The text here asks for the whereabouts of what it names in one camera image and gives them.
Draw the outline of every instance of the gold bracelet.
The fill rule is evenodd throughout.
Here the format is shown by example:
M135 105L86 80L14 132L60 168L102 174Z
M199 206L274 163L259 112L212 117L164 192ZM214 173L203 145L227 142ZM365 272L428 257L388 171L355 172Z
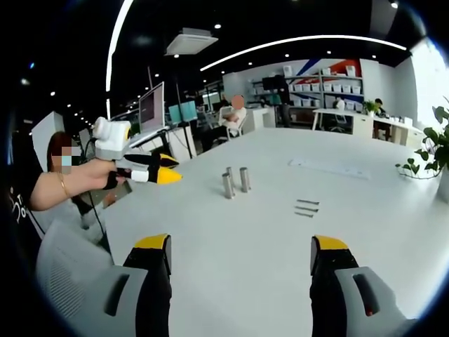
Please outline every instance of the gold bracelet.
M59 177L59 180L61 182L61 186L64 189L65 194L67 195L67 198L71 198L71 196L69 194L69 191L67 191L67 188L65 187L64 178L63 178L61 172L58 172L58 177Z

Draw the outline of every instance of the metal cylinder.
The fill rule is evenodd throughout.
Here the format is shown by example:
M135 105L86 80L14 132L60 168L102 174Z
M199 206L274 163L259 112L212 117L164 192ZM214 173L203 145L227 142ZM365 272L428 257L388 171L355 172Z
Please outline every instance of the metal cylinder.
M245 193L250 192L250 176L248 175L248 168L240 168L240 178L241 178L241 190Z
M236 187L236 184L235 184L235 182L234 182L234 177L233 177L233 175L232 175L232 167L227 167L226 168L226 173L228 173L229 174L229 177L231 178L231 187L232 187L232 195L236 195L236 192L235 192L235 187Z
M224 196L226 199L234 198L234 193L232 192L232 184L231 177L229 173L223 173L223 187L224 187Z

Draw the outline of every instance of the person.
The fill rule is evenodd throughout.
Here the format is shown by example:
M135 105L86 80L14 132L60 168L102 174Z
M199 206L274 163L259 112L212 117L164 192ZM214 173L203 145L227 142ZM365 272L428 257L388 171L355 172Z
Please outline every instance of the person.
M344 103L344 100L340 96L337 96L337 97L335 97L332 107L334 109L344 110L344 108L346 107L346 104Z
M377 106L376 115L381 118L387 118L387 112L382 108L383 102L380 98L376 98L374 103ZM381 121L374 121L373 137L379 139L379 130L385 131L385 140L388 141L391 137L390 125L382 123Z
M32 221L30 211L48 210L89 190L101 190L108 184L109 174L116 171L115 163L92 159L73 166L69 171L44 173L28 133L14 133L8 142L8 199L19 258L29 275L34 273L41 244L41 228ZM123 178L116 176L119 182Z
M290 117L290 91L288 90L288 84L283 76L276 75L276 82L279 83L278 95L281 99L280 115L282 124L286 128L290 128L292 121Z
M203 133L201 136L203 152L209 151L212 148L214 140L219 137L227 137L227 128L229 128L229 133L232 137L237 136L237 130L240 128L246 117L244 102L242 95L235 95L232 98L232 113L220 118L218 121L220 126L211 128Z
M62 173L66 166L72 165L74 161L72 144L72 138L65 132L59 131L52 135L47 149L48 172ZM77 234L109 251L102 210L115 201L115 192L111 191L103 202L95 206L94 209L91 205L85 203L80 196L73 196L49 210L36 212L34 215L39 219L39 224L44 232L47 232L54 221L63 219L65 224Z

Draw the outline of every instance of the potted plant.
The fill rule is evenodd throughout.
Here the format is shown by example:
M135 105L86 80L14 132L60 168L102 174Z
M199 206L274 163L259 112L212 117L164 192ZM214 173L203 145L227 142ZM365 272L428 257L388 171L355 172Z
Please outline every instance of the potted plant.
M372 100L366 100L363 102L363 109L369 117L374 117L374 114L379 111L379 107Z
M427 163L424 170L431 170L433 175L420 178L418 173L422 167L415 164L413 158L407 159L407 164L396 164L396 168L400 170L402 176L414 179L432 179L441 175L437 193L442 200L449 203L449 111L444 107L437 107L434 108L434 115L439 124L443 124L443 122L447 124L439 132L433 128L425 128L423 131L426 138L422 142L430 144L430 146L426 150L418 149L415 151Z

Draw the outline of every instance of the ceiling air conditioner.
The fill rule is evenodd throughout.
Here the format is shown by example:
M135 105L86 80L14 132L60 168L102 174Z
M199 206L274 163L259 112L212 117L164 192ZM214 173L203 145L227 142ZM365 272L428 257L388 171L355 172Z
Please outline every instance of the ceiling air conditioner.
M207 30L184 28L167 48L166 55L194 55L218 41Z

